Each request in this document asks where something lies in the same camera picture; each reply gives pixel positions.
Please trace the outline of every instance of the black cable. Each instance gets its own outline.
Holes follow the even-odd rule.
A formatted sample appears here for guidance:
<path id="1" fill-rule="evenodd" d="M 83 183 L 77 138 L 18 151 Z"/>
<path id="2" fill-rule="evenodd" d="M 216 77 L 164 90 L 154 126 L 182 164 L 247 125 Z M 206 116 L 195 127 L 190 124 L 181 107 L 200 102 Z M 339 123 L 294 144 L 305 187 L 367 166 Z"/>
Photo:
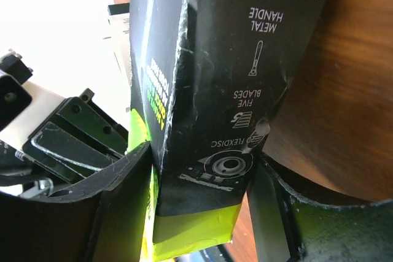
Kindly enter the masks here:
<path id="1" fill-rule="evenodd" d="M 48 177 L 47 171 L 33 175 L 5 176 L 0 175 L 0 187 L 11 187 L 12 185 L 27 184 Z"/>

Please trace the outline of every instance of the wooden surface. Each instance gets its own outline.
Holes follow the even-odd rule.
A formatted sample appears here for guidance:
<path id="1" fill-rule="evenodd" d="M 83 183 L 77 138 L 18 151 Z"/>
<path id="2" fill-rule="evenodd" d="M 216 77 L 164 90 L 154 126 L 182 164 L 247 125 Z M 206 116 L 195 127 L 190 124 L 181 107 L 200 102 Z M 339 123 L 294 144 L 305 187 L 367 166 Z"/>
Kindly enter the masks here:
<path id="1" fill-rule="evenodd" d="M 377 201 L 393 198 L 392 145 L 393 0 L 327 0 L 264 151 Z M 236 261 L 257 261 L 247 204 L 228 248 Z"/>

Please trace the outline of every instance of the wooden table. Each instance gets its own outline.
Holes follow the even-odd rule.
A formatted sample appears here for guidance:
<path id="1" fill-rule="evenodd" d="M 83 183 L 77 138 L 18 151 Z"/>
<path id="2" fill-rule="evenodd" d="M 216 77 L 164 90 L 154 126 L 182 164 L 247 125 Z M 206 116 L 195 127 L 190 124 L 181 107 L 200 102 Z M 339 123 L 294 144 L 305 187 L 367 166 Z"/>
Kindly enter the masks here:
<path id="1" fill-rule="evenodd" d="M 393 198 L 393 0 L 327 0 L 264 151 L 333 190 Z M 257 261 L 246 202 L 233 240 L 236 261 Z"/>

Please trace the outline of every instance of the icon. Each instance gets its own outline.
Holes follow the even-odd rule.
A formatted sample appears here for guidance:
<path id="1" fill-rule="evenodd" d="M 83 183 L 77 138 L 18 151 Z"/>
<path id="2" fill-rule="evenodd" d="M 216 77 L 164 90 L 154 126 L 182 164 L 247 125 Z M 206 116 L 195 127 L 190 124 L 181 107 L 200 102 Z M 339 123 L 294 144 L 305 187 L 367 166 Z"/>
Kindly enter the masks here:
<path id="1" fill-rule="evenodd" d="M 248 127 L 250 125 L 251 117 L 252 112 L 237 113 L 231 121 L 231 123 L 235 123 L 232 129 Z"/>
<path id="2" fill-rule="evenodd" d="M 252 62 L 252 68 L 248 76 L 256 76 L 257 75 L 257 66 L 259 62 L 260 53 L 262 52 L 263 41 L 260 40 L 257 44 L 257 48 L 255 49 L 254 61 Z"/>

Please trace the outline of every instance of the box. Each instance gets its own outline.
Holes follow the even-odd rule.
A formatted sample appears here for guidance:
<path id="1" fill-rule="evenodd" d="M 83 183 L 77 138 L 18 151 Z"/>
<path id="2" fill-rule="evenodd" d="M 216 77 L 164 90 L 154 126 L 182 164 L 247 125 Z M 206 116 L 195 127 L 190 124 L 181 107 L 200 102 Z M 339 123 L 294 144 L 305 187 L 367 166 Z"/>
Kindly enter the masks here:
<path id="1" fill-rule="evenodd" d="M 157 172 L 155 261 L 231 240 L 253 153 L 324 1 L 131 0 L 131 109 Z"/>

